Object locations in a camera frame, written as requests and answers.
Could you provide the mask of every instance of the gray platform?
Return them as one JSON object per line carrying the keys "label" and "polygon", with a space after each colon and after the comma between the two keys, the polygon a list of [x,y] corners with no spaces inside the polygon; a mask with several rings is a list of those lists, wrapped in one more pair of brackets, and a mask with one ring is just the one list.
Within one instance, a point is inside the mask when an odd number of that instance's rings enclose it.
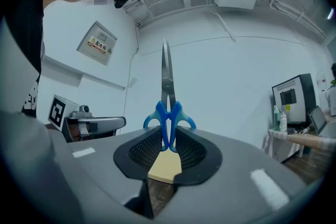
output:
{"label": "gray platform", "polygon": [[[60,132],[50,131],[48,134],[36,120],[22,115],[0,116],[1,119],[6,118],[1,122],[1,128],[8,134],[1,137],[5,142],[2,143],[5,160],[10,164],[14,178],[23,189],[28,189],[33,197],[32,202],[38,208],[44,208],[41,204],[47,206],[49,210],[46,212],[49,214],[53,202],[57,201],[59,213],[55,217],[61,218],[61,212],[68,210],[65,205],[69,198],[64,195],[66,200],[61,204],[63,196],[56,200],[53,195],[55,192],[67,193],[74,199],[71,210],[77,214],[72,223],[153,223],[123,206],[139,195],[142,182],[126,178],[113,161],[114,150],[119,145],[144,134],[146,129],[67,144]],[[250,179],[250,173],[256,169],[264,169],[291,199],[304,190],[305,184],[297,175],[256,147],[220,135],[185,129],[217,145],[222,152],[223,162],[220,169],[203,184],[179,187],[155,222],[246,223],[270,216],[272,209]],[[95,152],[73,157],[72,152],[89,147]],[[36,180],[46,185],[50,183],[49,187],[54,191],[39,192],[40,185],[31,183],[37,175]],[[54,182],[44,180],[53,177],[60,178]]]}

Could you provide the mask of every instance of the wall sign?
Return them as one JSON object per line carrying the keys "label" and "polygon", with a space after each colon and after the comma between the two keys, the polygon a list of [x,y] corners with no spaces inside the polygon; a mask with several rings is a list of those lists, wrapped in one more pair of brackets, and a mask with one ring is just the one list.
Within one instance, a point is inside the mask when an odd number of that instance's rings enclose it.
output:
{"label": "wall sign", "polygon": [[95,21],[83,37],[77,51],[94,61],[108,66],[109,60],[113,56],[113,49],[116,42],[116,36],[101,23]]}
{"label": "wall sign", "polygon": [[101,52],[102,54],[106,53],[107,46],[103,44],[101,41],[98,40],[98,38],[95,38],[94,36],[91,36],[88,44],[92,47]]}

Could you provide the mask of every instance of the white label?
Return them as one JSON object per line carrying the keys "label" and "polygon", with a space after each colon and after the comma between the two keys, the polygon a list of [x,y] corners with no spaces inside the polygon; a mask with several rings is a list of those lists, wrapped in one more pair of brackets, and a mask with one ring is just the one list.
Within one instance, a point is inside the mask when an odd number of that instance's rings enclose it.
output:
{"label": "white label", "polygon": [[272,210],[278,210],[289,202],[286,193],[263,169],[253,171],[251,173],[251,179]]}
{"label": "white label", "polygon": [[72,154],[75,158],[79,158],[79,157],[83,157],[85,155],[89,155],[89,154],[94,153],[94,152],[96,152],[96,151],[92,147],[89,147],[89,148],[87,148],[85,150],[82,150],[82,151],[73,152]]}
{"label": "white label", "polygon": [[103,44],[102,42],[100,42],[98,40],[98,38],[96,38],[94,36],[90,37],[90,39],[88,41],[88,45],[90,45],[92,48],[98,50],[102,54],[106,53],[107,46],[105,44]]}

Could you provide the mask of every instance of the scissor blade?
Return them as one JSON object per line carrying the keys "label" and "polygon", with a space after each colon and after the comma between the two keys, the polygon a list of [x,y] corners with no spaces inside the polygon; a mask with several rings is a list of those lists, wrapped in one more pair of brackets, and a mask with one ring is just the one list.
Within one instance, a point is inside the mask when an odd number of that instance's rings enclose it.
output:
{"label": "scissor blade", "polygon": [[175,91],[174,91],[174,79],[173,79],[173,68],[172,68],[172,58],[170,54],[169,43],[166,38],[163,40],[162,47],[162,100],[164,104],[167,103],[166,97],[163,92],[169,95],[170,109],[173,108],[175,104]]}

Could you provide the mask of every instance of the blue scissors handle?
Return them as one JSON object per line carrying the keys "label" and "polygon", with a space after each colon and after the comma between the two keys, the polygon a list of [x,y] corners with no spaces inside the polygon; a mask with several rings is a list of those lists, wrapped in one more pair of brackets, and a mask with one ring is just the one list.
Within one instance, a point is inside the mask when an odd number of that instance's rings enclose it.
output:
{"label": "blue scissors handle", "polygon": [[170,140],[169,140],[169,148],[172,152],[177,153],[176,148],[174,147],[174,141],[175,141],[175,129],[177,127],[177,124],[180,121],[186,121],[190,124],[191,128],[196,129],[196,124],[193,121],[193,119],[189,116],[187,116],[183,110],[180,102],[176,102],[174,104],[174,107],[171,112],[169,112],[169,119],[172,121],[172,127],[170,131]]}
{"label": "blue scissors handle", "polygon": [[155,107],[154,113],[149,115],[143,123],[143,127],[147,128],[149,122],[152,119],[157,119],[160,122],[162,138],[163,138],[163,143],[164,143],[164,146],[162,146],[161,151],[166,151],[169,148],[169,141],[168,141],[168,134],[167,134],[167,122],[166,122],[168,118],[169,118],[169,113],[164,108],[163,102],[159,101]]}

